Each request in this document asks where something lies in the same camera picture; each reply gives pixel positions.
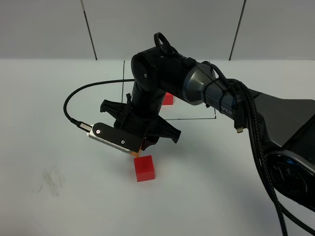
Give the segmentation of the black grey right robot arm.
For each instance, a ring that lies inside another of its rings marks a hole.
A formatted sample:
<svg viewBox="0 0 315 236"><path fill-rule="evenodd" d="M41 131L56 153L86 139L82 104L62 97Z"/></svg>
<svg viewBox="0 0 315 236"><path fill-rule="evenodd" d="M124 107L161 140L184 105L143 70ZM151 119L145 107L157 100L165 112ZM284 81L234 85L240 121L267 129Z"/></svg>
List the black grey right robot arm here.
<svg viewBox="0 0 315 236"><path fill-rule="evenodd" d="M234 120L241 131L258 131L273 186L295 202L315 207L315 103L280 99L227 79L208 62L151 48L132 57L135 78L127 103L104 100L100 110L114 126L97 124L96 135L137 152L160 137L177 142L181 132L159 116L166 93L192 105L205 104Z"/></svg>

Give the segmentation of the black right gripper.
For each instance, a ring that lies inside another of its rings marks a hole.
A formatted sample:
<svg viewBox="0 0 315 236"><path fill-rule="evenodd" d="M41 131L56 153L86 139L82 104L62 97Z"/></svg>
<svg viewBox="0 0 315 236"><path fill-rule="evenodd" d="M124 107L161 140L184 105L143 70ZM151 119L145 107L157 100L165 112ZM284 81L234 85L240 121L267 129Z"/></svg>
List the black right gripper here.
<svg viewBox="0 0 315 236"><path fill-rule="evenodd" d="M116 119L114 128L126 131L143 139L141 150L155 145L159 138L170 138L177 143L181 131L176 129L159 115L141 117L131 109L131 102L119 103L104 100L100 106L101 112L108 112Z"/></svg>

